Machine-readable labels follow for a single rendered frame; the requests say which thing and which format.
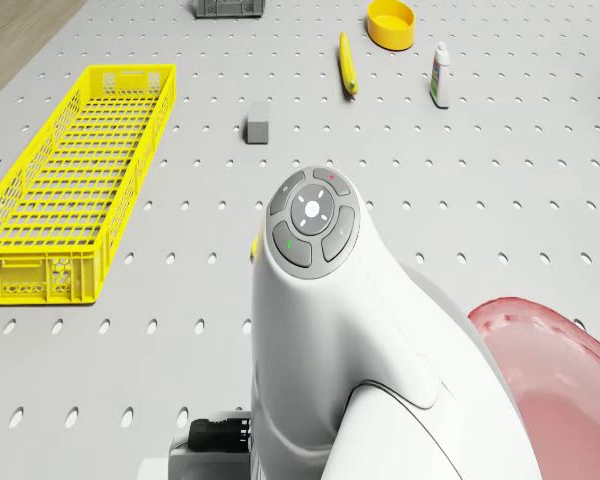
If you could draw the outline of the yellow basket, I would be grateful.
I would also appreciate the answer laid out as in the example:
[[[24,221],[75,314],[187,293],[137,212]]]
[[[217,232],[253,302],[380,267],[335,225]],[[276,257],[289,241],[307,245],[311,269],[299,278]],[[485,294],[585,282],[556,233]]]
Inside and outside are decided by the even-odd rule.
[[[175,96],[172,64],[83,71],[0,182],[0,305],[97,300]]]

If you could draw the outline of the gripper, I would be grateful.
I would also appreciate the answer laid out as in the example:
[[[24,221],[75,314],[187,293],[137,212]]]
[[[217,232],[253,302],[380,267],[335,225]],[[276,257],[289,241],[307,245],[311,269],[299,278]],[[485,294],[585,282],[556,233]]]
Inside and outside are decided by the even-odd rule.
[[[251,480],[250,420],[235,410],[191,421],[166,457],[141,462],[137,480]]]

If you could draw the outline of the banana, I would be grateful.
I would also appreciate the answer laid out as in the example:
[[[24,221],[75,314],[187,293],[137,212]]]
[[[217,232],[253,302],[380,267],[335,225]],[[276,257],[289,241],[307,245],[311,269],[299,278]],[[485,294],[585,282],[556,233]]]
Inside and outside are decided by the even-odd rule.
[[[344,88],[349,95],[354,96],[358,93],[358,80],[354,68],[350,42],[345,32],[340,33],[339,61]]]

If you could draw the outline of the grey cube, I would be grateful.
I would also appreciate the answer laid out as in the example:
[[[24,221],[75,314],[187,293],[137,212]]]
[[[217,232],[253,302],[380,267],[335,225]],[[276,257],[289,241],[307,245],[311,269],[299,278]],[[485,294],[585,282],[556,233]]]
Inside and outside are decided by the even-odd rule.
[[[253,102],[247,114],[246,142],[267,144],[269,142],[270,109],[266,101]]]

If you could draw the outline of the dark grey basket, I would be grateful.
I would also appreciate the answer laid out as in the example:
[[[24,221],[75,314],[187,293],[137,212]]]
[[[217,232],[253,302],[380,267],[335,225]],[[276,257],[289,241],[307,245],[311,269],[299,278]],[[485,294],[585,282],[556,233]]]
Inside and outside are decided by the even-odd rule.
[[[266,0],[196,0],[197,18],[261,17]]]

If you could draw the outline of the small white bottle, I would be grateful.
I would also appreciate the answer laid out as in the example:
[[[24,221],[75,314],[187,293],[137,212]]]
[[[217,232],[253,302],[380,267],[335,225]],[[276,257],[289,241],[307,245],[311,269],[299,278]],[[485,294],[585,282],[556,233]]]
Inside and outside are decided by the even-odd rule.
[[[434,52],[429,88],[431,98],[438,108],[446,109],[450,106],[449,78],[450,54],[446,44],[439,41]]]

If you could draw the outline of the yellow bowl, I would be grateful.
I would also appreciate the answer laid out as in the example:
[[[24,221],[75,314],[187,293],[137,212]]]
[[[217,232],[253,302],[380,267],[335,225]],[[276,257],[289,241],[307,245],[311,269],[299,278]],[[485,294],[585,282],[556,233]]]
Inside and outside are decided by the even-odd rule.
[[[400,0],[373,0],[367,9],[367,30],[377,45],[406,50],[414,43],[415,14]]]

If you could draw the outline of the red plate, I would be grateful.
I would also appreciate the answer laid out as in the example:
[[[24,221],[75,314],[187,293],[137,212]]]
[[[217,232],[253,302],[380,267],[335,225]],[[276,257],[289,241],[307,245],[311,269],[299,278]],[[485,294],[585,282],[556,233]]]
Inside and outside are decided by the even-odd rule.
[[[516,297],[469,317],[514,396],[543,480],[600,480],[600,342]]]

